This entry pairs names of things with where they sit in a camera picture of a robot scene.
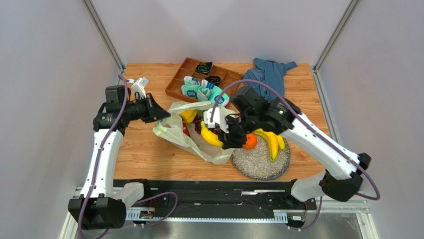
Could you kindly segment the orange fake tangerine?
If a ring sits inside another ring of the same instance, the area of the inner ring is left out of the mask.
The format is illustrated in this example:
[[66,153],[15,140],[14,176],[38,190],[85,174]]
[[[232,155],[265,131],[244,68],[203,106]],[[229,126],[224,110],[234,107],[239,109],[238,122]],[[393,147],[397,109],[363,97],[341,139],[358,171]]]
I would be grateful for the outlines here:
[[246,142],[243,145],[245,149],[253,149],[257,145],[256,136],[253,133],[249,133],[246,135]]

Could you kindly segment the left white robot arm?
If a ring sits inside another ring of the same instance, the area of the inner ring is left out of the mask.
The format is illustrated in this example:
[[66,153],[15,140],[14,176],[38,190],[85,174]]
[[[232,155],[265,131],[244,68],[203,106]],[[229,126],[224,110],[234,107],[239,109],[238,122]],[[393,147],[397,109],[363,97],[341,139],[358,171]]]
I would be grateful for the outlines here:
[[87,179],[79,197],[70,199],[68,211],[82,230],[120,229],[127,210],[148,192],[147,180],[130,180],[113,190],[113,176],[119,148],[131,121],[144,123],[168,118],[143,86],[109,86],[94,120],[94,150]]

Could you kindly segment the single yellow banana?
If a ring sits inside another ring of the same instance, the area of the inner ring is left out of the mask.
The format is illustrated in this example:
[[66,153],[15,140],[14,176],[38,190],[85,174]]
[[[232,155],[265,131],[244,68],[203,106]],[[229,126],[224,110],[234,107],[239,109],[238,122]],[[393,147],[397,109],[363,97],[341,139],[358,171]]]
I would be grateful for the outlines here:
[[208,144],[218,148],[223,147],[223,142],[219,140],[218,135],[210,131],[203,121],[201,122],[201,136]]

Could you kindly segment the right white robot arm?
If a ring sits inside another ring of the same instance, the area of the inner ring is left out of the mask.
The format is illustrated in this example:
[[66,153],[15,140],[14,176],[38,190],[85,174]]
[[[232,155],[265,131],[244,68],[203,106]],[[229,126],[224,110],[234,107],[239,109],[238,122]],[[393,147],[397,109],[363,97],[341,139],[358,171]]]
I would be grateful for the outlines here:
[[366,153],[356,154],[340,146],[317,128],[308,117],[285,98],[267,102],[250,87],[239,88],[230,98],[238,109],[238,116],[223,113],[218,107],[204,113],[208,128],[220,127],[218,147],[241,148],[247,134],[257,129],[273,132],[289,140],[318,160],[324,171],[306,179],[294,179],[286,193],[293,200],[328,196],[346,202],[359,190],[371,157]]

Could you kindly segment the translucent yellow plastic bag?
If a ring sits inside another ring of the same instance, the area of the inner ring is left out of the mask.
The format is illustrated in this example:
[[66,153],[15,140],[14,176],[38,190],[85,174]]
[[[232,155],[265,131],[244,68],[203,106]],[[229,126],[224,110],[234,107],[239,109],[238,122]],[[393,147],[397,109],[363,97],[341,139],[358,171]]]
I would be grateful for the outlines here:
[[160,120],[153,128],[153,132],[160,138],[171,142],[187,152],[201,157],[204,161],[213,164],[224,164],[233,155],[234,149],[221,149],[208,144],[200,134],[195,131],[194,125],[188,125],[190,136],[183,133],[183,120],[179,116],[185,110],[199,110],[200,112],[213,107],[212,102],[173,102],[168,109],[169,118]]

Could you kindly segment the yellow banana bunch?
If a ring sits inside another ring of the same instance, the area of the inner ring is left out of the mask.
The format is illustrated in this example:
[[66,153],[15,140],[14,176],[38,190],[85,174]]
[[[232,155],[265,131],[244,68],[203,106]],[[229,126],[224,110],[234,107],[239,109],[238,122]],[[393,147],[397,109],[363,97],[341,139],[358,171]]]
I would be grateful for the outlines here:
[[262,137],[267,142],[271,162],[276,160],[280,150],[285,150],[286,148],[284,139],[273,132],[264,131],[260,128],[255,130],[253,134]]

